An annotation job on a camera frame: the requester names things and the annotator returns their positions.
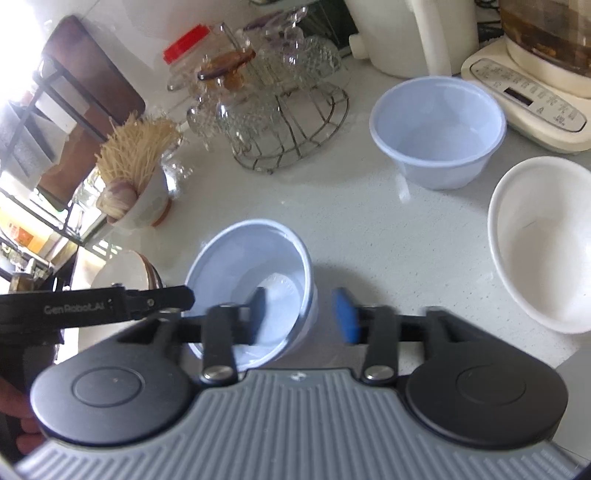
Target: garlic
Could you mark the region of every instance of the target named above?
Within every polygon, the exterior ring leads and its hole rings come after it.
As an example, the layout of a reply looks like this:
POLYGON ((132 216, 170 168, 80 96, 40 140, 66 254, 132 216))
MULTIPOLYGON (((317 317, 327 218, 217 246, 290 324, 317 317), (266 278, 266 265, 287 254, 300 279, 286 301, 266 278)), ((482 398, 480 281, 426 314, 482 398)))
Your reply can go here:
POLYGON ((121 220, 138 200, 133 185, 121 179, 109 182, 96 201, 96 207, 114 220, 121 220))

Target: control panel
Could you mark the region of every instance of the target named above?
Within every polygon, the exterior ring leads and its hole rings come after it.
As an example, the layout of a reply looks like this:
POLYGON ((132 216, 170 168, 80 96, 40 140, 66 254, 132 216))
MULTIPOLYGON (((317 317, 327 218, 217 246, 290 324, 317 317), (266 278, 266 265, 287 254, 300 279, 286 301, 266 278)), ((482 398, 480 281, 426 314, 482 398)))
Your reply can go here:
POLYGON ((497 94, 567 132, 580 132, 587 118, 573 105, 532 78, 491 59, 480 59, 470 72, 497 94))

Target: white plastic bowl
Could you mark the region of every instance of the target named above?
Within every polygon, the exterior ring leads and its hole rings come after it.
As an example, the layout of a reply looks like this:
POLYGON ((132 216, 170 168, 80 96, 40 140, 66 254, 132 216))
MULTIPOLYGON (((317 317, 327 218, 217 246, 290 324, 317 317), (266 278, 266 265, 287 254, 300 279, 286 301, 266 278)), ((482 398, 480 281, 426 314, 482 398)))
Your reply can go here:
POLYGON ((369 119, 376 145, 411 182, 432 190, 474 180, 503 142, 505 114, 484 90, 452 77, 400 83, 369 119))
MULTIPOLYGON (((271 220, 246 220, 219 233, 199 254, 185 282, 203 315, 223 303, 242 304, 257 287, 267 290, 267 311, 256 345, 234 347, 240 372, 260 367, 299 345, 318 315, 310 256, 300 238, 271 220)), ((198 358, 199 343, 190 345, 198 358)))

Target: metal screw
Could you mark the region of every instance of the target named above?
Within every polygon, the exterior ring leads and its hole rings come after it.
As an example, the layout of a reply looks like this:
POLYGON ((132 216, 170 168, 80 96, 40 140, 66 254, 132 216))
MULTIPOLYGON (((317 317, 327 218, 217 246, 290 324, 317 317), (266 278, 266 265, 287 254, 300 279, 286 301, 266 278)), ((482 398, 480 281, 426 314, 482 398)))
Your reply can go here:
POLYGON ((234 370, 227 365, 215 365, 208 367, 203 371, 203 378, 212 382, 224 381, 230 378, 234 373, 234 370))
POLYGON ((368 380, 388 380, 394 376, 394 370, 387 365, 373 365, 367 367, 363 375, 368 380))

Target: light blue bowl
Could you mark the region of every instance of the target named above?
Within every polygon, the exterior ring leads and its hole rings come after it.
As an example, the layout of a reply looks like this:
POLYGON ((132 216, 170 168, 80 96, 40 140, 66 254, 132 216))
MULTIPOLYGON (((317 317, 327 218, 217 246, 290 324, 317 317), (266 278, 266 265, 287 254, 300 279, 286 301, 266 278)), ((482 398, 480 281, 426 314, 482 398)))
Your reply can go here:
POLYGON ((474 180, 503 142, 503 110, 484 90, 452 77, 400 83, 369 119, 376 145, 409 181, 432 190, 474 180))

